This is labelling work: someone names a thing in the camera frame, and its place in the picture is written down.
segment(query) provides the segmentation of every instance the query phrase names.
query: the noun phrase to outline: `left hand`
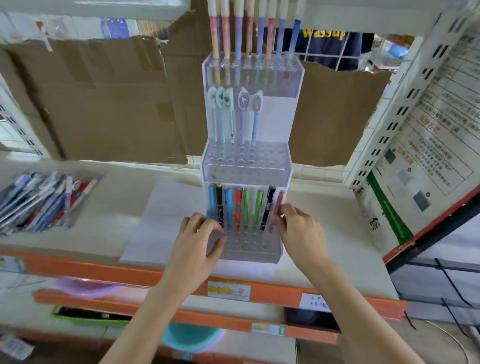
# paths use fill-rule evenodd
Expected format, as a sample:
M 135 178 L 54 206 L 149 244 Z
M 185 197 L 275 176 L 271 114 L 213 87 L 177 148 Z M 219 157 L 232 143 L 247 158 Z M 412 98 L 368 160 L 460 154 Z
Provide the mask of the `left hand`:
M 217 221 L 207 219 L 198 212 L 191 218 L 183 218 L 159 283 L 168 291 L 178 294 L 182 302 L 208 278 L 223 253 L 226 236 L 215 242 L 207 256 L 208 238 L 213 231 L 223 234 L 223 228 Z

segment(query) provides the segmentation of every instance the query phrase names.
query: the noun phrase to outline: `person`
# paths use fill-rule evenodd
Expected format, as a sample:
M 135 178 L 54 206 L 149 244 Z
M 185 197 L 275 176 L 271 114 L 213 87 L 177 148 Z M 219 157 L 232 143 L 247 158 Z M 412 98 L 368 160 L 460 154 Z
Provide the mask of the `person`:
M 316 220 L 290 204 L 282 205 L 274 219 L 288 255 L 332 310 L 342 332 L 345 363 L 424 364 L 329 259 L 324 230 Z M 213 231 L 222 234 L 223 229 L 199 213 L 183 219 L 162 279 L 100 364 L 152 361 L 176 310 L 208 278 L 222 255 L 226 237 L 206 255 Z

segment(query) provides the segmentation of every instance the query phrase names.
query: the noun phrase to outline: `right hand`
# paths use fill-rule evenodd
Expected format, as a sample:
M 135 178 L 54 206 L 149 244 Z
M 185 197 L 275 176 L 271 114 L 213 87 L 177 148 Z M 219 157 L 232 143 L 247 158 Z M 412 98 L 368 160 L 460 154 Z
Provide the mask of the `right hand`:
M 273 216 L 288 255 L 301 271 L 329 261 L 325 232 L 318 221 L 291 204 L 280 206 Z

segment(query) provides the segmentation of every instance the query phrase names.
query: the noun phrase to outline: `orange shelf edge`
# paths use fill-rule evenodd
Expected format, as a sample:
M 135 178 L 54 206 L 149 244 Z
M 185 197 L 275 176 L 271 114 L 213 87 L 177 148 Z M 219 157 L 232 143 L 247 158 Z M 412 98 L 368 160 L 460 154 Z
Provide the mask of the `orange shelf edge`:
M 82 308 L 93 311 L 112 312 L 116 314 L 133 316 L 140 307 L 139 303 L 122 302 L 111 300 L 108 297 L 83 299 L 69 296 L 62 292 L 42 289 L 33 293 L 35 302 L 54 304 L 73 308 Z M 277 322 L 253 320 L 242 317 L 231 317 L 224 315 L 208 314 L 196 311 L 178 310 L 172 318 L 173 322 L 193 324 L 200 326 L 211 326 L 227 330 L 251 332 L 252 323 L 262 323 L 285 326 L 285 336 L 296 339 L 336 344 L 338 334 L 335 332 L 315 330 L 311 328 L 300 328 Z
M 48 255 L 17 254 L 1 250 L 0 255 L 13 255 L 21 258 L 28 274 L 44 277 L 77 277 L 132 286 L 153 287 L 160 281 L 163 274 L 160 270 L 149 268 L 94 264 L 71 259 L 55 258 Z M 315 289 L 219 277 L 209 277 L 193 294 L 207 296 L 209 280 L 250 285 L 252 286 L 250 294 L 251 302 L 268 303 L 283 307 L 298 308 L 302 293 L 319 294 Z M 375 297 L 365 298 L 383 318 L 391 320 L 401 320 L 407 306 L 407 302 L 401 300 Z
M 36 341 L 36 342 L 54 342 L 65 344 L 77 348 L 85 349 L 108 349 L 114 342 L 112 339 L 92 339 L 85 336 L 75 336 L 68 335 L 63 333 L 55 332 L 42 332 L 36 330 L 30 330 L 25 328 L 18 327 L 6 327 L 9 331 L 15 332 L 17 337 L 20 337 L 25 340 Z M 177 358 L 176 355 L 178 352 L 168 347 L 159 347 L 156 351 L 156 356 L 165 356 Z M 200 363 L 211 363 L 211 364 L 243 364 L 244 362 L 255 363 L 255 364 L 274 364 L 271 362 L 256 361 L 254 359 L 246 357 L 235 357 L 225 354 L 217 354 L 214 352 L 203 352 L 199 354 L 193 354 L 192 361 Z

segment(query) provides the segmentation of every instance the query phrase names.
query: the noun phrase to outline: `white wire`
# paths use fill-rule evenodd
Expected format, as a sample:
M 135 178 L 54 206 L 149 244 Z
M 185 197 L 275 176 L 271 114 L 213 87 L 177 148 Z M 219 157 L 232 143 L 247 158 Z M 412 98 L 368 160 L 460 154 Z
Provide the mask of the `white wire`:
M 435 326 L 436 328 L 439 328 L 441 331 L 443 331 L 445 334 L 447 334 L 448 336 L 450 336 L 453 340 L 455 340 L 455 342 L 459 345 L 460 349 L 462 349 L 463 351 L 463 354 L 465 355 L 465 359 L 467 360 L 465 362 L 465 364 L 470 364 L 470 358 L 468 357 L 468 354 L 467 354 L 467 351 L 465 350 L 465 348 L 463 347 L 462 344 L 460 344 L 460 342 L 452 335 L 450 334 L 448 331 L 445 331 L 444 329 L 442 329 L 440 326 L 434 324 L 433 322 L 429 321 L 429 320 L 424 320 L 425 322 L 428 322 L 430 325 L 433 325 Z

